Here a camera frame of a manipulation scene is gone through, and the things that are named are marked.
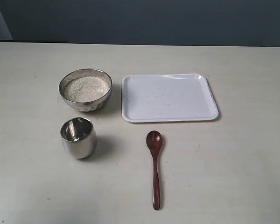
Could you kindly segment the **dark red wooden spoon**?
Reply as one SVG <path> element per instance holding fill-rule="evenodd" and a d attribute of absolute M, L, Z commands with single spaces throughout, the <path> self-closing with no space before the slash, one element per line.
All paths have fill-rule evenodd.
<path fill-rule="evenodd" d="M 159 177 L 158 177 L 158 156 L 159 152 L 162 148 L 162 135 L 156 131 L 150 131 L 147 134 L 146 143 L 147 147 L 151 153 L 152 161 L 153 161 L 153 209 L 159 210 L 161 207 L 161 192 L 160 192 L 160 184 L 159 184 Z"/>

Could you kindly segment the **steel bowl with rice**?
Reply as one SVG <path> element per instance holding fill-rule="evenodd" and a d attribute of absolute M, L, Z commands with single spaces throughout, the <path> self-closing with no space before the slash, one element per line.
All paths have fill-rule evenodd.
<path fill-rule="evenodd" d="M 76 111 L 96 111 L 106 106 L 112 93 L 112 79 L 98 69 L 76 70 L 60 81 L 59 93 Z"/>

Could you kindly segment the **steel cup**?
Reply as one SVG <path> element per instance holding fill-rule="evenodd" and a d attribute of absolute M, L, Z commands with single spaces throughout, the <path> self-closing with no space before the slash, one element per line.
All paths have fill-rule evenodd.
<path fill-rule="evenodd" d="M 91 156 L 97 146 L 97 135 L 92 122 L 83 117 L 66 121 L 60 130 L 65 151 L 75 159 Z"/>

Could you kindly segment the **white plastic tray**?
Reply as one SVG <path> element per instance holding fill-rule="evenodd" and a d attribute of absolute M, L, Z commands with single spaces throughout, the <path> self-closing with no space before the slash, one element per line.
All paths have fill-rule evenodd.
<path fill-rule="evenodd" d="M 219 116 L 207 79 L 196 73 L 124 77 L 121 111 L 130 123 L 212 121 Z"/>

